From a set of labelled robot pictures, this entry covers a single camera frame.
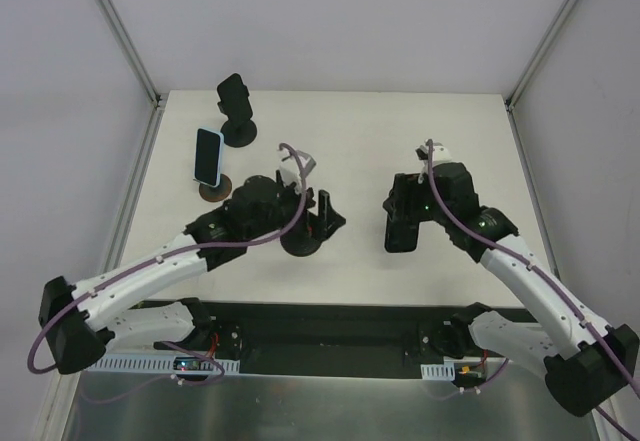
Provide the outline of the black phone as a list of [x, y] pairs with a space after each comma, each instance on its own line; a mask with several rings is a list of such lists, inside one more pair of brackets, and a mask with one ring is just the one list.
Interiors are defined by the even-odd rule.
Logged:
[[228, 121], [245, 122], [253, 116], [249, 90], [238, 73], [233, 73], [216, 88], [219, 111]]
[[417, 248], [419, 225], [403, 220], [386, 219], [384, 249], [388, 253], [408, 253]]

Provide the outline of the black round base stand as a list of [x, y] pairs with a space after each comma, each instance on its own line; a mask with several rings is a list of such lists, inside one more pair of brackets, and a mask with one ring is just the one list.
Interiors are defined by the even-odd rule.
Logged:
[[322, 241], [315, 239], [307, 227], [294, 227], [279, 239], [286, 253], [295, 257], [307, 257], [317, 252]]

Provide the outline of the blue case phone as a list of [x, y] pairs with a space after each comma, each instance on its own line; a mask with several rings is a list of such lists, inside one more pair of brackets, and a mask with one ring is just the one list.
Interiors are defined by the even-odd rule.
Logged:
[[217, 187], [221, 177], [221, 153], [224, 137], [221, 132], [199, 128], [196, 133], [194, 179]]

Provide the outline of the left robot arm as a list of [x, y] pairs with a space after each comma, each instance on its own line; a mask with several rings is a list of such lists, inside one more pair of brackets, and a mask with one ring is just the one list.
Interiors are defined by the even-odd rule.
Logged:
[[47, 282], [36, 341], [48, 345], [52, 367], [63, 375], [94, 365], [113, 349], [202, 349], [214, 327], [201, 301], [182, 298], [155, 308], [140, 302], [271, 241], [293, 256], [309, 256], [345, 223], [327, 191], [252, 176], [147, 258], [75, 284], [62, 276]]

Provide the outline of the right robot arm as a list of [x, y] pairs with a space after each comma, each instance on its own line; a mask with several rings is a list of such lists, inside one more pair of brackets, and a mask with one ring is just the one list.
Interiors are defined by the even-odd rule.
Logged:
[[498, 209], [480, 204], [463, 164], [444, 162], [420, 173], [396, 174], [383, 209], [387, 252], [414, 251], [420, 224], [435, 222], [540, 326], [530, 329], [474, 303], [433, 339], [443, 355], [462, 358], [479, 349], [497, 353], [541, 378], [553, 399], [577, 417], [632, 385], [638, 334], [626, 324], [613, 326], [542, 268], [517, 227]]

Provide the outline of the brown base phone stand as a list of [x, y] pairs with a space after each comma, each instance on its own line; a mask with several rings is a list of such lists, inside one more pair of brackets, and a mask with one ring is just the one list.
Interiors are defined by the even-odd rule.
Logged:
[[217, 186], [212, 187], [204, 183], [200, 183], [198, 192], [204, 201], [210, 203], [221, 202], [228, 198], [232, 192], [231, 179], [227, 175], [221, 174]]

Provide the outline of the rear black phone stand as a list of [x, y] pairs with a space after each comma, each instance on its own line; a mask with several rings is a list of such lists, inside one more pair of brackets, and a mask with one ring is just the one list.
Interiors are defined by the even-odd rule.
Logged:
[[242, 148], [256, 139], [257, 125], [252, 119], [253, 110], [248, 101], [239, 104], [220, 101], [218, 108], [227, 117], [220, 129], [227, 146]]

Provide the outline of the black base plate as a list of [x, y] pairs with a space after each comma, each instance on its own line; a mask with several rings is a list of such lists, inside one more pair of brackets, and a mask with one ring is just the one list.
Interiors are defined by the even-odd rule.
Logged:
[[206, 302], [209, 322], [180, 342], [243, 374], [417, 379], [454, 347], [456, 308]]

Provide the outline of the right aluminium frame post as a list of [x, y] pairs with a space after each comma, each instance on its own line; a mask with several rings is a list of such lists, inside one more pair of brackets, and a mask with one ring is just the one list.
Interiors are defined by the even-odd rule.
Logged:
[[545, 58], [550, 54], [554, 43], [559, 39], [567, 22], [581, 0], [563, 0], [556, 10], [551, 22], [537, 43], [514, 87], [505, 97], [505, 107], [511, 113], [518, 104], [526, 89], [533, 81]]

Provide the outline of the aluminium frame post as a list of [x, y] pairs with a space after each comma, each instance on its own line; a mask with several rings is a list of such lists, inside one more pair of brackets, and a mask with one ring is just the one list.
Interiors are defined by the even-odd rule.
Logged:
[[533, 81], [545, 58], [550, 54], [554, 43], [559, 39], [567, 22], [581, 0], [563, 0], [556, 10], [551, 22], [537, 43], [514, 87], [505, 97], [505, 107], [511, 113], [518, 104], [526, 89]]
[[116, 43], [118, 44], [126, 62], [133, 72], [140, 87], [144, 91], [147, 99], [154, 108], [162, 102], [162, 94], [157, 89], [155, 83], [144, 65], [113, 0], [94, 0], [102, 13], [102, 16], [109, 27]]

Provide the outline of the left aluminium frame post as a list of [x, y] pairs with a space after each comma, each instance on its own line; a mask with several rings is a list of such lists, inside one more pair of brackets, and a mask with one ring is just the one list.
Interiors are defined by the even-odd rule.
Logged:
[[109, 27], [116, 43], [118, 44], [126, 62], [133, 72], [140, 87], [144, 91], [147, 99], [154, 108], [162, 102], [162, 94], [157, 89], [155, 83], [144, 65], [113, 0], [94, 0], [102, 13], [102, 16]]

